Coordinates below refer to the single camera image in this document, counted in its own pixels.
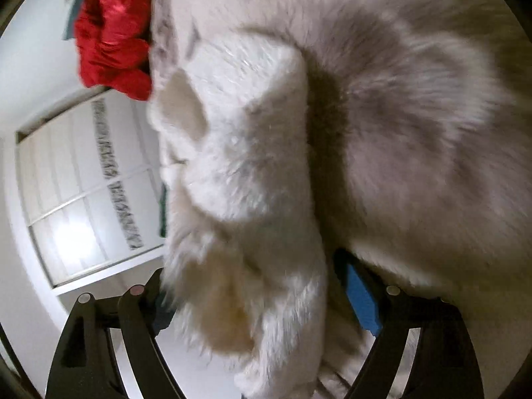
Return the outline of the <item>white sliding wardrobe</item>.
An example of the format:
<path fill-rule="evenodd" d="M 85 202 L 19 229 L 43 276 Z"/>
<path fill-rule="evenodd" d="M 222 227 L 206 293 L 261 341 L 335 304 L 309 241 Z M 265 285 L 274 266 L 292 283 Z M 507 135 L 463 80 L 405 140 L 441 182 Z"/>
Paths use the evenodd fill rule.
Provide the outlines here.
<path fill-rule="evenodd" d="M 55 295 L 161 255 L 159 166 L 146 104 L 112 90 L 18 141 L 24 219 Z"/>

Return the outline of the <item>floral pink bed blanket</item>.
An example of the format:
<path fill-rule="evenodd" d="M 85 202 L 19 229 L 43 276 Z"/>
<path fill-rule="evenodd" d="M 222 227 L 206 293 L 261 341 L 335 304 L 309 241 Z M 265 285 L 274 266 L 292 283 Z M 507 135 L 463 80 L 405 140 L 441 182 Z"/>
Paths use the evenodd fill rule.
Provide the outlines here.
<path fill-rule="evenodd" d="M 505 0 L 155 0 L 159 85 L 235 29 L 299 46 L 328 239 L 453 299 L 500 398 L 531 351 L 531 42 Z"/>

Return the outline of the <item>white fuzzy jacket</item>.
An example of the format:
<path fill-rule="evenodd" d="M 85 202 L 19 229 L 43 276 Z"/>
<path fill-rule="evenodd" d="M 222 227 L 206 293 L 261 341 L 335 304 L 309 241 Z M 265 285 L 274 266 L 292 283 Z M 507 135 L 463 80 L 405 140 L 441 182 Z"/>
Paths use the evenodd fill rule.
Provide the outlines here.
<path fill-rule="evenodd" d="M 236 30 L 152 97 L 167 188 L 161 285 L 181 336 L 246 398 L 341 398 L 364 336 L 332 303 L 308 168 L 300 50 Z"/>

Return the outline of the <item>teal folded cloth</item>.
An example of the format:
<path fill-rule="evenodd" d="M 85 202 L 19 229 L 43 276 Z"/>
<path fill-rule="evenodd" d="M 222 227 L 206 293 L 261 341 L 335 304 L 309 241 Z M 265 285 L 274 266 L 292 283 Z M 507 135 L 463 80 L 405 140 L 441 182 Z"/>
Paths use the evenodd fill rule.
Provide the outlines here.
<path fill-rule="evenodd" d="M 62 35 L 64 41 L 74 38 L 74 26 L 84 0 L 70 0 L 66 26 Z"/>

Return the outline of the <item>green striped garment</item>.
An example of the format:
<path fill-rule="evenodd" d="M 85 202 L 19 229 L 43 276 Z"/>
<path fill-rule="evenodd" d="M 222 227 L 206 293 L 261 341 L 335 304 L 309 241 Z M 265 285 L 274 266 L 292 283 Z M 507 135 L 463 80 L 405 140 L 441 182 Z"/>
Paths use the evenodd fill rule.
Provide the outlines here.
<path fill-rule="evenodd" d="M 165 184 L 161 185 L 159 207 L 159 234 L 162 239 L 165 239 L 167 235 L 167 187 Z"/>

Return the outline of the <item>red quilt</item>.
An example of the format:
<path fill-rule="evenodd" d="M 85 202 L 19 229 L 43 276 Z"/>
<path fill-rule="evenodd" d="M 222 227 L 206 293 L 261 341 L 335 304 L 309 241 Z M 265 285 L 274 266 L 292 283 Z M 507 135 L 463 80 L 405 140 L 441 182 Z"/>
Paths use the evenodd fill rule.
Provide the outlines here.
<path fill-rule="evenodd" d="M 133 100 L 152 92 L 149 70 L 152 0 L 83 0 L 74 22 L 78 75 Z"/>

